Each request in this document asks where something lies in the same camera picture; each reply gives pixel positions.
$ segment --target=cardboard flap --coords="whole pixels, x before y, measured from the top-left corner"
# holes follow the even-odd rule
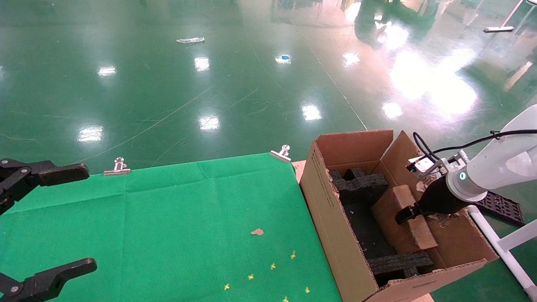
[[[445,270],[438,270],[430,274],[416,276],[408,279],[389,281],[367,302],[410,302],[427,293],[435,291],[442,286],[482,268],[487,261],[480,261],[460,265]]]
[[[315,142],[324,163],[333,166],[379,160],[393,138],[394,131],[389,129],[323,134]]]
[[[314,141],[300,187],[343,301],[363,301],[379,289],[333,191]]]
[[[422,192],[416,190],[418,179],[407,170],[408,160],[421,155],[418,147],[405,131],[401,131],[394,143],[382,157],[382,162],[390,170],[397,184],[407,184],[416,200],[420,200]]]
[[[398,254],[415,253],[438,246],[423,216],[398,225],[395,215],[404,207],[416,202],[407,185],[389,189],[372,207],[386,241]]]
[[[438,243],[438,253],[448,267],[483,258],[488,261],[498,259],[466,209],[454,215],[430,215],[425,220]]]

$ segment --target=brown leaf piece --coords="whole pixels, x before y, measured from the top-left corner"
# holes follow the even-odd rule
[[[261,235],[264,234],[264,232],[263,232],[262,229],[260,229],[260,228],[256,228],[255,230],[253,230],[253,231],[251,232],[251,234],[252,234],[252,235],[258,235],[258,236],[261,236]]]

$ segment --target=cardboard box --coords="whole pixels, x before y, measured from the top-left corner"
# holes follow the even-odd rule
[[[382,173],[392,188],[406,184],[419,200],[418,179],[405,168],[419,150],[404,132],[393,143],[392,139],[393,130],[323,134],[313,141],[306,159],[300,186],[343,302],[410,302],[498,259],[466,210],[449,219],[427,218],[438,244],[427,251],[435,270],[379,288],[328,171],[360,168],[367,174]]]

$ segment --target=green cloth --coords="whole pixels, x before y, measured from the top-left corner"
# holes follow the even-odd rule
[[[341,301],[293,168],[269,154],[39,187],[0,217],[8,276],[85,257],[97,271],[55,301]]]

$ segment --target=black plastic crate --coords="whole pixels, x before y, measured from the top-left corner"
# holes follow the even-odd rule
[[[475,205],[480,211],[510,224],[516,226],[526,225],[520,204],[494,192],[489,191],[485,199],[476,202]]]

